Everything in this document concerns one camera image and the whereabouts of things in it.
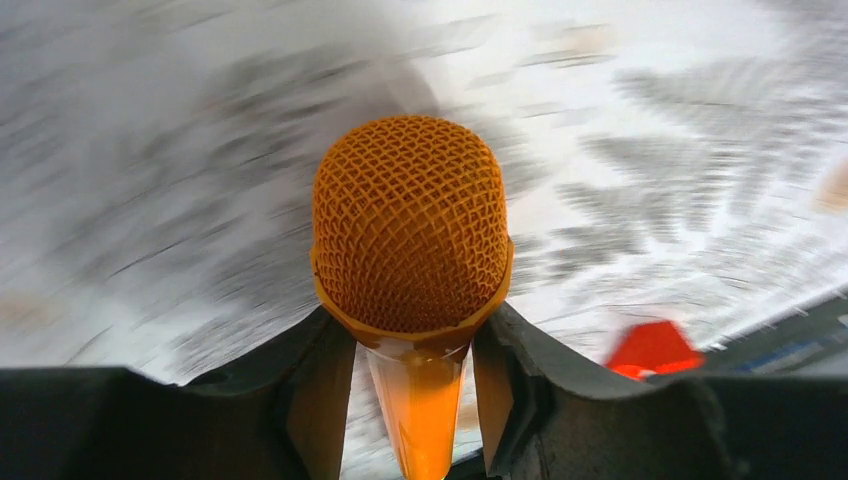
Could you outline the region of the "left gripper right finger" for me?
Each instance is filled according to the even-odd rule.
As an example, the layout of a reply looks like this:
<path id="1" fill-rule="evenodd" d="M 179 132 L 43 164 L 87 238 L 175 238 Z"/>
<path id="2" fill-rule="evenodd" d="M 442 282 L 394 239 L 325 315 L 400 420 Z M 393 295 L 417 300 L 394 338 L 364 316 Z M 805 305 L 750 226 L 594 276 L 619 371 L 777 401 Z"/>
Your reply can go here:
<path id="1" fill-rule="evenodd" d="M 500 307 L 473 341 L 487 472 L 509 479 L 843 479 L 847 381 L 644 383 Z"/>

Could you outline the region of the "orange toy microphone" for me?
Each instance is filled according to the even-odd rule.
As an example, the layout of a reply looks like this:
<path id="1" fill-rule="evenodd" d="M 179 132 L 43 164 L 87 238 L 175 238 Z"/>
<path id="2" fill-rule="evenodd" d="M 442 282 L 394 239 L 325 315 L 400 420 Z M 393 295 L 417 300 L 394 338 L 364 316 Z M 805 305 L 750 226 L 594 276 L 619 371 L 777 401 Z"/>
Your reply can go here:
<path id="1" fill-rule="evenodd" d="M 512 275 L 494 153 L 445 119 L 368 122 L 324 156 L 312 226 L 317 296 L 366 349 L 402 474 L 446 477 L 466 355 Z"/>

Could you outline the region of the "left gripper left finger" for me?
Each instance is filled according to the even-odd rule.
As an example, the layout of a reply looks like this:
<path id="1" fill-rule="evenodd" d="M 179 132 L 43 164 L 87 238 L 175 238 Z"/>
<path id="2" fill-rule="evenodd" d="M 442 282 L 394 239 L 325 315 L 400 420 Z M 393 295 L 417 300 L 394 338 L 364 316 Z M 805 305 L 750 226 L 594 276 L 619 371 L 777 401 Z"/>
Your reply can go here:
<path id="1" fill-rule="evenodd" d="M 190 383 L 5 369 L 5 479 L 336 479 L 355 340 L 325 310 Z"/>

